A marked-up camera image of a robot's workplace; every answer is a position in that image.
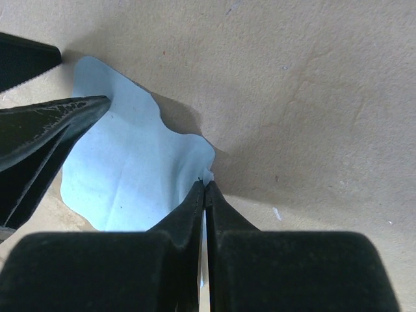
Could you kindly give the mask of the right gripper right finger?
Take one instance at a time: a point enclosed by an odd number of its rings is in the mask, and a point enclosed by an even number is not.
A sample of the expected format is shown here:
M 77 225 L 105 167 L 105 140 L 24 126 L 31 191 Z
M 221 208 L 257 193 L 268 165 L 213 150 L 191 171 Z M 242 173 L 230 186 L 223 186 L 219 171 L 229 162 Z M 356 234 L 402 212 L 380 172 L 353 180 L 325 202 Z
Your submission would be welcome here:
M 350 231 L 262 231 L 205 189 L 212 311 L 398 311 L 382 260 Z

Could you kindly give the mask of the blue cleaning cloth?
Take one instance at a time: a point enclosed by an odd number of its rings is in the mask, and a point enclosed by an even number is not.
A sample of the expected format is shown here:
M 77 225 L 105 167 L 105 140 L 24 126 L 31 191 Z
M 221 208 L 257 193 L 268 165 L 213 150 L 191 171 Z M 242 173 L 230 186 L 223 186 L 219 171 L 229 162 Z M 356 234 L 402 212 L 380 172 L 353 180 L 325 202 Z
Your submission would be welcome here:
M 151 94 L 94 57 L 74 68 L 75 98 L 104 95 L 108 112 L 75 144 L 62 167 L 63 202 L 100 231 L 146 231 L 214 175 L 202 136 L 165 126 Z

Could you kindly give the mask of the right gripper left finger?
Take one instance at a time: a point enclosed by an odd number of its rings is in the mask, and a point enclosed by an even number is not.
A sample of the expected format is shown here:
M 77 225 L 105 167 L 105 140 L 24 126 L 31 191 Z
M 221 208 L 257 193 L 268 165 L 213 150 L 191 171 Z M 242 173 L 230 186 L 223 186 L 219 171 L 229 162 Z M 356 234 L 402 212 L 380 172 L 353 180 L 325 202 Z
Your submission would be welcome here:
M 1 271 L 2 311 L 197 311 L 204 185 L 145 232 L 22 238 Z

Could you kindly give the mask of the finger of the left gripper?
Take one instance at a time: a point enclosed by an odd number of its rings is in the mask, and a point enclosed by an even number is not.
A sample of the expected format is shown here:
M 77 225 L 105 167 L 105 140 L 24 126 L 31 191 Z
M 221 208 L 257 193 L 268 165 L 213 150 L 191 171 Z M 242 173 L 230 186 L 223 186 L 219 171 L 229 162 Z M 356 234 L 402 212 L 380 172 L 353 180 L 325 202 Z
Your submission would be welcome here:
M 1 92 L 29 81 L 62 63 L 59 49 L 1 33 Z
M 35 212 L 75 143 L 109 110 L 105 96 L 1 110 L 1 227 Z

